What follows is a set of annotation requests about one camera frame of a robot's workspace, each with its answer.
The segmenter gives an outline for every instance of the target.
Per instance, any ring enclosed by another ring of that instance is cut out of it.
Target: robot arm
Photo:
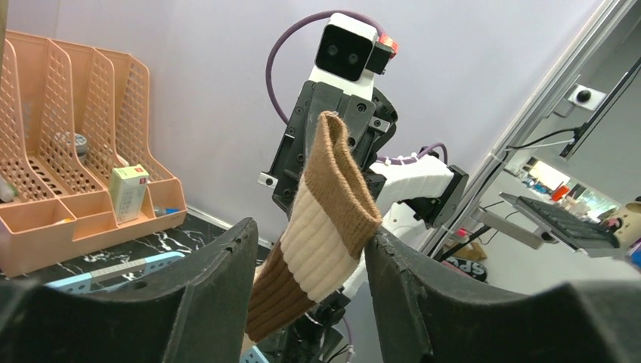
[[[395,47],[381,42],[372,26],[343,14],[331,16],[274,162],[259,176],[259,183],[273,189],[272,200],[285,213],[290,213],[313,145],[318,115],[324,111],[338,113],[347,125],[351,155],[385,215],[383,225],[392,233],[408,242],[426,226],[438,227],[454,213],[467,181],[467,175],[456,166],[447,166],[429,155],[394,163],[378,160],[376,155],[394,135],[398,115],[374,87],[374,75],[383,74],[394,55]],[[366,279],[361,257],[342,291],[328,296],[288,328],[290,338],[286,341],[290,343],[283,350],[296,361],[306,361],[302,356],[314,349],[302,346],[318,346],[318,340],[339,321]]]

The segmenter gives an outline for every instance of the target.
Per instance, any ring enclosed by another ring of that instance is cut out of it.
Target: keyboard
[[[556,204],[518,197],[516,205],[548,225],[552,229],[552,234],[575,250],[619,248],[620,246],[616,236],[607,227],[582,221]]]

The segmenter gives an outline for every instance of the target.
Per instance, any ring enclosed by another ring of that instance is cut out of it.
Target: sock
[[[339,289],[381,224],[347,137],[335,113],[318,117],[290,222],[254,278],[243,351]]]

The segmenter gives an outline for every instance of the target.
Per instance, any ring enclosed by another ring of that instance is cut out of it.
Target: medicine box
[[[116,212],[116,222],[123,223],[138,217],[148,180],[149,173],[140,164],[113,168],[109,194]]]

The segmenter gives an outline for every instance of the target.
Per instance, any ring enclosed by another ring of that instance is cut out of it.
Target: black table surface
[[[100,268],[115,266],[121,263],[155,256],[160,253],[176,251],[185,255],[198,251],[209,243],[215,243],[216,238],[225,232],[224,229],[213,225],[196,216],[187,214],[183,225],[166,231],[150,234],[145,237],[127,241],[105,250],[89,253],[75,259],[58,263],[17,278],[38,278],[42,283],[80,275]],[[259,246],[256,265],[261,264],[269,253],[269,249]],[[121,281],[136,279],[139,273],[123,275],[120,279],[110,281],[116,284]],[[6,277],[0,272],[0,278]]]

